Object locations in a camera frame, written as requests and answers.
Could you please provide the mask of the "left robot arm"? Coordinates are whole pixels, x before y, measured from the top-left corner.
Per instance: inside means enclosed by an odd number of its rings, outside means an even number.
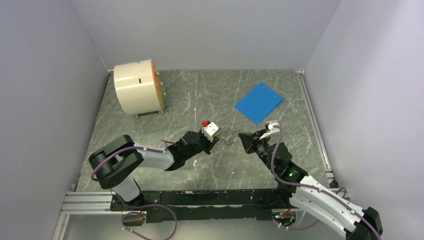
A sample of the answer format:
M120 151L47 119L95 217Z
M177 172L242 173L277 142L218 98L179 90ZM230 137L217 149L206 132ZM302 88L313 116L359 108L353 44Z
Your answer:
M135 143L129 135L122 135L89 156L90 178L103 190L118 194L130 210L137 210L142 206L143 194L136 181L130 178L136 168L175 171L200 153L211 154L218 141L216 135L188 131L175 143L156 149Z

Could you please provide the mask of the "large metal keyring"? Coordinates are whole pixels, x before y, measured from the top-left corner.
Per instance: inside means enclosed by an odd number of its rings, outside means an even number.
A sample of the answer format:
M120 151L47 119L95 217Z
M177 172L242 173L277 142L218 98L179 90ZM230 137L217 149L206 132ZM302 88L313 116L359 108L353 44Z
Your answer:
M237 139L239 138L239 133L240 133L240 130L237 129L237 130L233 131L232 133L230 133L227 136L223 136L221 134L220 135L220 138L223 140L223 144L225 146L230 146L230 145L234 144L237 141Z

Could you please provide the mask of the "cream cylindrical drum device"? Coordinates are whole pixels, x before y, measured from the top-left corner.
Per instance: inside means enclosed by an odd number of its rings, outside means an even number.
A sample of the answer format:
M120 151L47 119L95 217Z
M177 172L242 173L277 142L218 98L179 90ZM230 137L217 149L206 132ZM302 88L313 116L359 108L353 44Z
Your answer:
M163 83L153 59L116 65L113 84L123 111L136 118L142 114L164 113Z

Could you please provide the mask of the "blue square mat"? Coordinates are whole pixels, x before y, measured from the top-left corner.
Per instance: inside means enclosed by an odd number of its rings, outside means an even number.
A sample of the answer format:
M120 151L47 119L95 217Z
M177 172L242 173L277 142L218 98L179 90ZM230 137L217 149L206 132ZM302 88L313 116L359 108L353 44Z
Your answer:
M234 107L255 125L260 124L284 97L263 82L257 84Z

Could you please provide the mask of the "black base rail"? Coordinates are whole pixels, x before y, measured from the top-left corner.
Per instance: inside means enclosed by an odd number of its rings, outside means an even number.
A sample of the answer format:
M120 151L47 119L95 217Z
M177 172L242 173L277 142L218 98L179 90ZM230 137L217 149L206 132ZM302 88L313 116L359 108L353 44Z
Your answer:
M147 223L256 219L270 221L290 203L273 188L144 191L127 204L113 196L112 212L144 212Z

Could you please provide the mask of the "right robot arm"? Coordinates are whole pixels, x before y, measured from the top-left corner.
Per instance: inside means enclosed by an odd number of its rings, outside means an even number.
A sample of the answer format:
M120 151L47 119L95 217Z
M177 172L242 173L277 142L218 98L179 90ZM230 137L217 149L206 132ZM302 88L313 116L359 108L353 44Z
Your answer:
M357 206L324 187L292 161L283 142L269 144L266 130L239 133L247 154L255 153L275 177L275 202L305 211L346 240L379 240L383 228L380 215L372 207Z

